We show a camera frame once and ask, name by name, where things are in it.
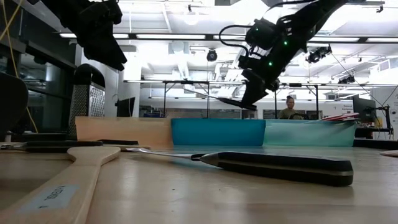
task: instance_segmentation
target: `blue plastic bin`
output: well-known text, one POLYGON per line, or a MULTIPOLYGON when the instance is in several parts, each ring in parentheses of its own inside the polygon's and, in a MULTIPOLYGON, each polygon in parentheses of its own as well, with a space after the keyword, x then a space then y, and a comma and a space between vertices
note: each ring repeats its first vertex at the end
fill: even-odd
POLYGON ((261 146, 265 120, 175 118, 172 138, 175 145, 261 146))
POLYGON ((351 147, 355 130, 355 122, 268 119, 264 145, 351 147))

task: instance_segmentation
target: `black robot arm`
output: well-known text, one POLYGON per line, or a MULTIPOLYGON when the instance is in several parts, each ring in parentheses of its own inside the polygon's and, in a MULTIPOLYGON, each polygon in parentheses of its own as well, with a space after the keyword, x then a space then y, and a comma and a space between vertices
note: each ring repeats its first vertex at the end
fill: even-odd
POLYGON ((295 14, 284 16, 273 24, 265 19, 255 20, 246 34, 245 41, 251 47, 239 58, 239 67, 246 78, 246 91, 242 100, 227 103, 255 110, 252 105, 268 95, 266 90, 279 88, 279 75, 302 49, 307 51, 307 42, 322 28, 328 18, 349 0, 308 0, 295 14), (253 53, 253 49, 266 50, 265 55, 253 53))
MULTIPOLYGON (((39 0, 28 0, 36 4, 39 0)), ((113 37, 113 24, 119 24, 122 12, 118 1, 93 2, 89 0, 41 0, 70 29, 84 48, 88 59, 97 60, 117 70, 124 70, 127 62, 113 37)))

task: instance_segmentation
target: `ceiling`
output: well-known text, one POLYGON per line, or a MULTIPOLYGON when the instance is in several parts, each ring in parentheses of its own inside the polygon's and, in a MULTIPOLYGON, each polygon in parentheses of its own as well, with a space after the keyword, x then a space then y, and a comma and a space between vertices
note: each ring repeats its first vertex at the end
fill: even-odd
MULTIPOLYGON (((231 24, 250 24, 263 16, 275 22, 280 16, 294 13, 300 6, 277 7, 267 14, 266 3, 277 1, 240 0, 229 1, 230 6, 219 6, 215 0, 171 0, 171 1, 132 1, 119 0, 123 12, 122 23, 114 27, 114 32, 132 33, 178 33, 178 34, 217 34, 223 27, 231 24)), ((60 32, 65 30, 54 15, 46 10, 42 3, 23 7, 60 32)), ((384 10, 376 13, 379 6, 346 5, 337 10, 322 27, 322 35, 376 35, 398 36, 398 1, 385 0, 384 10)), ((244 29, 230 29, 226 34, 245 34, 244 29)), ((240 54, 239 48, 227 47, 215 41, 186 41, 188 49, 203 47, 204 51, 186 52, 181 58, 170 53, 171 41, 121 40, 120 45, 135 45, 142 62, 142 76, 145 79, 166 79, 173 71, 180 71, 182 61, 190 73, 207 71, 217 74, 217 66, 232 68, 230 65, 240 54), (208 49, 215 49, 218 59, 207 62, 208 49)), ((292 61, 281 78, 295 82, 323 83, 338 79, 345 70, 356 77, 366 78, 370 69, 387 58, 398 57, 398 44, 331 44, 333 55, 329 55, 316 64, 309 65, 303 54, 292 61)))

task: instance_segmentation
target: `table surface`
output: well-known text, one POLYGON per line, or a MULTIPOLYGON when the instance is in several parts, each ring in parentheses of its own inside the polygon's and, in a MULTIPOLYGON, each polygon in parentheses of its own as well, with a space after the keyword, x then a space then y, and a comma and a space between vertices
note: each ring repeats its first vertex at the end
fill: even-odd
MULTIPOLYGON (((124 152, 101 168, 87 223, 381 224, 398 220, 398 158, 380 156, 378 150, 205 149, 350 159, 354 182, 349 187, 329 187, 236 174, 201 162, 124 152)), ((0 153, 0 209, 27 195, 71 163, 66 154, 0 153)))

